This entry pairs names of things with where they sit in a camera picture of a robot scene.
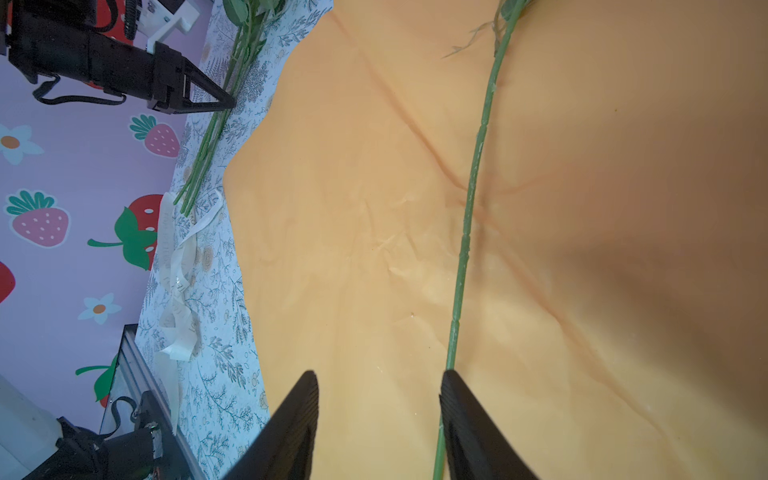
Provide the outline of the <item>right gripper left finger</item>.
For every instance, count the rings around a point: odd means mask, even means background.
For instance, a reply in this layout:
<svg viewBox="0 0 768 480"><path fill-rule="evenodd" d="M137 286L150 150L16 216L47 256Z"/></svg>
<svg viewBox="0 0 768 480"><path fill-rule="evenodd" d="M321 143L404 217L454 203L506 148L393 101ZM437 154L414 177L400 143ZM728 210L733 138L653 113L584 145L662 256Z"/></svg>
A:
<svg viewBox="0 0 768 480"><path fill-rule="evenodd" d="M305 371L225 480L305 480L312 470L319 385Z"/></svg>

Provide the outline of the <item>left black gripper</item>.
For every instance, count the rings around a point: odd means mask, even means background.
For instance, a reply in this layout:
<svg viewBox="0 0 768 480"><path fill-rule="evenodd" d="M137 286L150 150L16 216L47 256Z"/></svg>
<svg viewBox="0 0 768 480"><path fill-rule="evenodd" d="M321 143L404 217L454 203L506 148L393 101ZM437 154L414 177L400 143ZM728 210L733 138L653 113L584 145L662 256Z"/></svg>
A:
<svg viewBox="0 0 768 480"><path fill-rule="evenodd" d="M95 1L4 1L2 55L35 85L46 105L120 105L143 99L168 114L232 110L235 98L180 52L163 43L152 53L122 43L95 24ZM48 94L66 77L100 88L105 98Z"/></svg>

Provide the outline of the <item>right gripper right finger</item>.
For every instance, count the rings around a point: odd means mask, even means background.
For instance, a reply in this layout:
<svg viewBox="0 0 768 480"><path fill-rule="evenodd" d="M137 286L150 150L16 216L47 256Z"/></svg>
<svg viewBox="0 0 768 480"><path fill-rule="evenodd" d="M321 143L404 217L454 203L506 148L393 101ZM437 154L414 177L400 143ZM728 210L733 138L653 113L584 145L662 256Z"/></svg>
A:
<svg viewBox="0 0 768 480"><path fill-rule="evenodd" d="M452 480L538 479L458 372L444 372L439 400Z"/></svg>

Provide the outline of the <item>orange wrapping paper sheet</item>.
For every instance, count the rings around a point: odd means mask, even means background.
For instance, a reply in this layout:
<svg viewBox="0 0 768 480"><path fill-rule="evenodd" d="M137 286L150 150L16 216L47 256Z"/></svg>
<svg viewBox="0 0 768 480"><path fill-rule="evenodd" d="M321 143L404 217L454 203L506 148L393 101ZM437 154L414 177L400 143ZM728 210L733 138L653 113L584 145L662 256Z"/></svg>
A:
<svg viewBox="0 0 768 480"><path fill-rule="evenodd" d="M224 187L316 479L428 479L492 1L338 1ZM497 81L456 370L543 479L767 475L767 5L535 1Z"/></svg>

